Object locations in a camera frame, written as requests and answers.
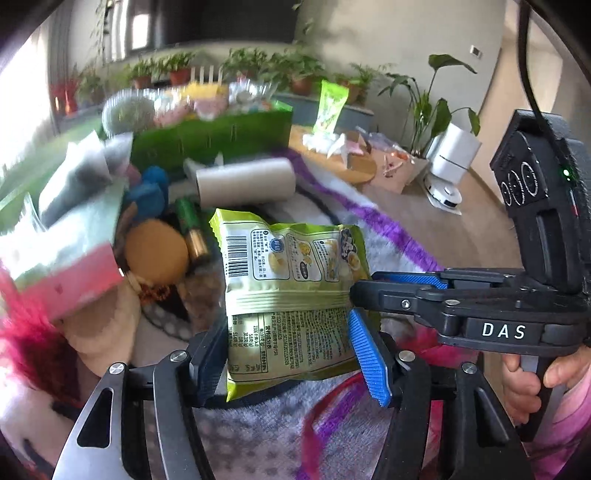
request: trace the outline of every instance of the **white curtain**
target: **white curtain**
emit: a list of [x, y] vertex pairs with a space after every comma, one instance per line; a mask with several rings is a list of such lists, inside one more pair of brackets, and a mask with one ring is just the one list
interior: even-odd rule
[[0, 73], [0, 167], [2, 174], [36, 144], [53, 136], [47, 80], [50, 19], [20, 48]]

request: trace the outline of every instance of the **orange round object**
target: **orange round object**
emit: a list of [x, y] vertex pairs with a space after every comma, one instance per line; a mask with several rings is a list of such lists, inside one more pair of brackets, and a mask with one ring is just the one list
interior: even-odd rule
[[184, 238], [160, 220], [146, 220], [129, 231], [125, 259], [135, 275], [153, 285], [179, 282], [189, 267]]

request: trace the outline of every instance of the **barcode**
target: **barcode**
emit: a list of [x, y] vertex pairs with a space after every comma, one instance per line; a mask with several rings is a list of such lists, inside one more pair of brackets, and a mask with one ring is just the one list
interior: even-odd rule
[[245, 236], [227, 236], [226, 250], [228, 264], [226, 275], [232, 277], [248, 276], [248, 243]]

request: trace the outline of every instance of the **beige hat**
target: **beige hat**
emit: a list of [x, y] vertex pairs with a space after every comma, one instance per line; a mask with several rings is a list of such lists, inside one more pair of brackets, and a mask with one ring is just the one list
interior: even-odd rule
[[80, 359], [102, 377], [115, 362], [128, 363], [141, 306], [127, 279], [63, 319], [64, 336]]

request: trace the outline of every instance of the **television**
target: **television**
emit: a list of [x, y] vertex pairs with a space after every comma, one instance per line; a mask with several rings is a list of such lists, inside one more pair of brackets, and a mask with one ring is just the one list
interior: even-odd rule
[[297, 0], [117, 0], [105, 10], [107, 61], [206, 41], [292, 43]]

